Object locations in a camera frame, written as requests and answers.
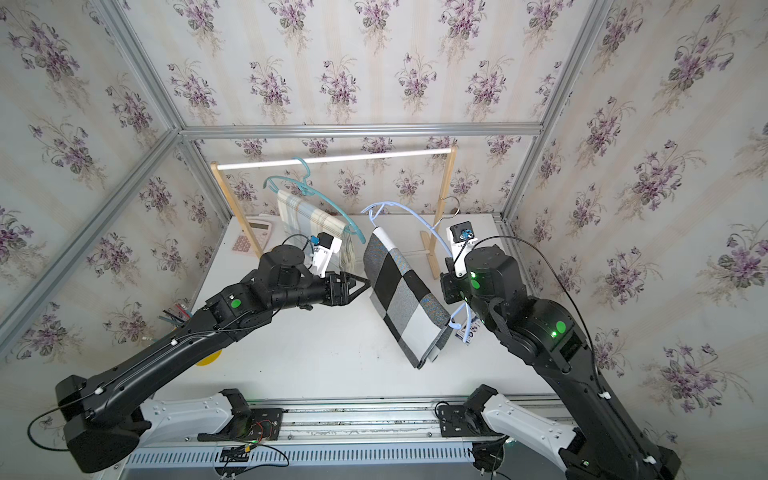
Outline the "black white checkered scarf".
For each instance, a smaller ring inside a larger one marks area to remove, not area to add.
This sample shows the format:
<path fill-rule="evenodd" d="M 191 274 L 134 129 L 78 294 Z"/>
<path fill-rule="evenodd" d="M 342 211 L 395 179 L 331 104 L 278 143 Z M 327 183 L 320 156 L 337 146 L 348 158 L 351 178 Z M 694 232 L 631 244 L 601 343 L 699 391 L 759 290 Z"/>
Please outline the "black white checkered scarf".
<path fill-rule="evenodd" d="M 381 227 L 363 254 L 371 301 L 415 369 L 434 360 L 450 336 L 451 316 Z"/>

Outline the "plaid blue cream scarf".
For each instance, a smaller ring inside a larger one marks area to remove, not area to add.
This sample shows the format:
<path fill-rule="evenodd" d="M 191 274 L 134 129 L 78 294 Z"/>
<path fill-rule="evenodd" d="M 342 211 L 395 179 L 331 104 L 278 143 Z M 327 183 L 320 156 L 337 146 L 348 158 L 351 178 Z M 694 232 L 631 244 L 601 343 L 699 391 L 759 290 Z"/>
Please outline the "plaid blue cream scarf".
<path fill-rule="evenodd" d="M 302 234 L 310 237 L 325 232 L 339 238 L 341 249 L 332 257 L 329 268 L 356 272 L 353 236 L 346 220 L 332 216 L 284 190 L 277 192 L 277 205 L 287 235 Z"/>

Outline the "teal plastic hanger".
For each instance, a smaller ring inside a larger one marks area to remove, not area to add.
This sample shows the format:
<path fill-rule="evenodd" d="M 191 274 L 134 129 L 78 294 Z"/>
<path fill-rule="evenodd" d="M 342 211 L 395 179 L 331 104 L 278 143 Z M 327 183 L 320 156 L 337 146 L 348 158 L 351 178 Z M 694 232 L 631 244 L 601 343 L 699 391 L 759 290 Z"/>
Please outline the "teal plastic hanger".
<path fill-rule="evenodd" d="M 347 222 L 348 230 L 350 231 L 350 233 L 352 235 L 357 236 L 362 244 L 365 244 L 366 243 L 365 235 L 363 234 L 363 232 L 361 231 L 357 223 L 351 219 L 351 217 L 343 210 L 343 208 L 337 205 L 335 202 L 333 202 L 325 194 L 321 193 L 320 191 L 315 189 L 313 186 L 310 186 L 308 184 L 308 181 L 310 180 L 310 177 L 311 177 L 311 169 L 308 163 L 300 157 L 293 157 L 292 161 L 298 161 L 299 164 L 302 165 L 305 170 L 305 173 L 300 180 L 289 178 L 287 176 L 271 175 L 264 180 L 262 187 L 271 190 L 273 193 L 277 193 L 278 186 L 276 184 L 276 181 L 284 181 L 284 182 L 294 184 L 305 197 L 311 197 L 311 196 L 319 197 L 327 205 L 331 206 Z"/>

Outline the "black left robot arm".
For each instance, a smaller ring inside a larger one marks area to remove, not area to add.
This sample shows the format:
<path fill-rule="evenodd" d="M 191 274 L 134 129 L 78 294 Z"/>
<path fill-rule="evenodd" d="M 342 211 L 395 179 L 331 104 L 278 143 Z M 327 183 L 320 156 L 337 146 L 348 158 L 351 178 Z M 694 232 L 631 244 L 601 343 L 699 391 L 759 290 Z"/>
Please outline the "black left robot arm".
<path fill-rule="evenodd" d="M 65 419 L 68 452 L 87 474 L 127 457 L 153 426 L 141 404 L 205 357 L 268 325 L 280 311 L 315 304 L 352 303 L 370 285 L 353 273 L 318 276 L 296 246 L 279 245 L 262 255 L 256 269 L 209 298 L 185 325 L 104 372 L 70 375 L 55 387 Z"/>

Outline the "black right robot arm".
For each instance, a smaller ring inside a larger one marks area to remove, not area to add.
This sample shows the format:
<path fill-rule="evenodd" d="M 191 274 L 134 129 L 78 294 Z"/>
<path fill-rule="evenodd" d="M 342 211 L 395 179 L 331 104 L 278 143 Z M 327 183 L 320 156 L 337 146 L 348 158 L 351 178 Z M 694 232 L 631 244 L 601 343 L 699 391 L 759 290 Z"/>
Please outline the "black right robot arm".
<path fill-rule="evenodd" d="M 596 365 L 586 332 L 568 309 L 528 294 L 517 261 L 497 245 L 465 255 L 465 273 L 445 260 L 440 277 L 448 303 L 465 301 L 511 354 L 546 381 L 576 425 L 523 413 L 482 385 L 465 407 L 473 419 L 547 457 L 568 479 L 673 479 L 681 460 L 632 420 Z"/>

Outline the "wooden clothes rack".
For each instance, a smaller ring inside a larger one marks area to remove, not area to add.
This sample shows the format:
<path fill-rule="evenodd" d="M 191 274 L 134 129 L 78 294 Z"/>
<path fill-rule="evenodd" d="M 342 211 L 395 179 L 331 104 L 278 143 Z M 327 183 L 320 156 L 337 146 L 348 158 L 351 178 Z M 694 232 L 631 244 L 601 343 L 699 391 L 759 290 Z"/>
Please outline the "wooden clothes rack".
<path fill-rule="evenodd" d="M 324 227 L 334 219 L 344 228 L 346 248 L 367 235 L 357 215 L 393 213 L 432 217 L 421 230 L 432 275 L 439 276 L 437 231 L 450 197 L 458 148 L 365 150 L 357 155 L 209 165 L 241 224 L 248 215 L 278 213 L 295 232 Z"/>

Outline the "pink calculator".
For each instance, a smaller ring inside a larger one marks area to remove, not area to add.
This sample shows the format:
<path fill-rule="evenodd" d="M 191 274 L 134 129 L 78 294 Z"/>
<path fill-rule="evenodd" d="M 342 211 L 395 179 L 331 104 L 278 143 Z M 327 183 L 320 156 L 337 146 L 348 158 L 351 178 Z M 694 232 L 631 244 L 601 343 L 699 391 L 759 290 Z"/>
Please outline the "pink calculator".
<path fill-rule="evenodd" d="M 253 237 L 258 241 L 259 249 L 264 251 L 271 237 L 273 225 L 269 221 L 264 221 L 257 218 L 249 219 L 248 223 Z M 251 238 L 244 231 L 242 231 L 237 236 L 232 246 L 232 251 L 237 254 L 257 257 L 257 252 L 254 250 L 250 240 Z"/>

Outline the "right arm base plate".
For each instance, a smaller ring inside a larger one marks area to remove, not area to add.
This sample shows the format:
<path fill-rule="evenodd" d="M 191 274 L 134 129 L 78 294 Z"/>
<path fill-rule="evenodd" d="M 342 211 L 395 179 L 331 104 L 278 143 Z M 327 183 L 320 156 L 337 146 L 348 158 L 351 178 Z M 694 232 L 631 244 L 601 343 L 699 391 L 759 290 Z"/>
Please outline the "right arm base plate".
<path fill-rule="evenodd" d="M 443 438 L 504 436 L 503 433 L 493 431 L 479 414 L 469 412 L 463 404 L 441 401 L 434 406 L 433 412 Z"/>

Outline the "aluminium front rail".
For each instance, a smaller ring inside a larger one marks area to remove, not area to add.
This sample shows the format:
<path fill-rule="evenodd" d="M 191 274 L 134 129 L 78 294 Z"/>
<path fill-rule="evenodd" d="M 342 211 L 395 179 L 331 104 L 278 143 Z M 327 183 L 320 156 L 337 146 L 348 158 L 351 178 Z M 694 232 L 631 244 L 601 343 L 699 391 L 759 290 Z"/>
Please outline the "aluminium front rail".
<path fill-rule="evenodd" d="M 282 405 L 252 403 L 235 389 L 194 400 L 148 400 L 140 411 L 153 424 L 138 447 L 156 444 L 245 442 L 199 442 L 199 433 L 218 433 L 235 415 L 251 409 L 284 410 L 277 440 L 265 442 L 315 443 L 491 443 L 500 439 L 521 442 L 543 453 L 556 453 L 577 439 L 595 439 L 595 430 L 605 425 L 603 418 L 568 407 L 570 419 L 559 422 L 546 418 L 526 403 L 516 403 L 501 394 L 478 392 L 463 404 L 477 413 L 503 437 L 443 438 L 433 408 L 438 403 L 407 399 L 403 401 L 296 403 Z"/>

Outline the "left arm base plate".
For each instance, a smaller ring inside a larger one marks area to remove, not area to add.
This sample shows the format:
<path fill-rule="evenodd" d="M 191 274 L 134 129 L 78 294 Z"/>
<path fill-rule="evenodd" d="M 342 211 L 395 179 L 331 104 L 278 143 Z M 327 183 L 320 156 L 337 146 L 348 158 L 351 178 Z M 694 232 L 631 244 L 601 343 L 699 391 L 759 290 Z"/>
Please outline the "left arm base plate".
<path fill-rule="evenodd" d="M 277 440 L 284 410 L 280 408 L 251 409 L 248 414 L 238 414 L 218 433 L 199 433 L 199 442 L 233 441 L 256 442 Z"/>

